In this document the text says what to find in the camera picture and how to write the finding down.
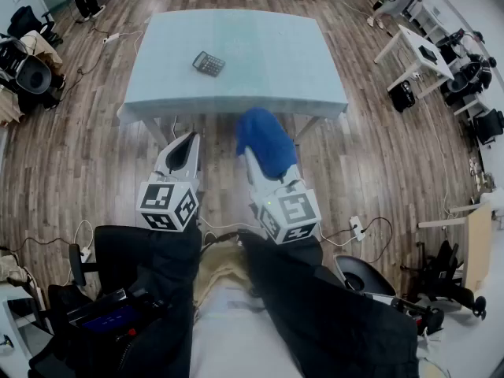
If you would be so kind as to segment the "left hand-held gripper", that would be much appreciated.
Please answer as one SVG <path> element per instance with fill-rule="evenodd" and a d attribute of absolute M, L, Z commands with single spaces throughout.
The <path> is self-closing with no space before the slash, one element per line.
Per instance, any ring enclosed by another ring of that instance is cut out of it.
<path fill-rule="evenodd" d="M 158 155 L 148 181 L 139 186 L 136 200 L 138 227 L 162 232 L 184 232 L 198 212 L 200 136 L 186 133 L 174 139 Z M 177 171 L 181 177 L 169 174 Z"/>

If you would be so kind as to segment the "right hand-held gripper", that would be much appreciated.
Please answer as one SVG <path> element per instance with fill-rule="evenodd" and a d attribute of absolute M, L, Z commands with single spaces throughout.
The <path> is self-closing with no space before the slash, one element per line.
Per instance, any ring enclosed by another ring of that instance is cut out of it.
<path fill-rule="evenodd" d="M 249 183 L 254 191 L 267 191 L 272 181 L 262 172 L 255 153 L 245 147 Z M 257 220 L 277 245 L 293 243 L 313 235 L 321 222 L 321 212 L 313 189 L 308 189 L 297 165 L 291 165 L 280 177 L 272 193 L 252 193 Z"/>

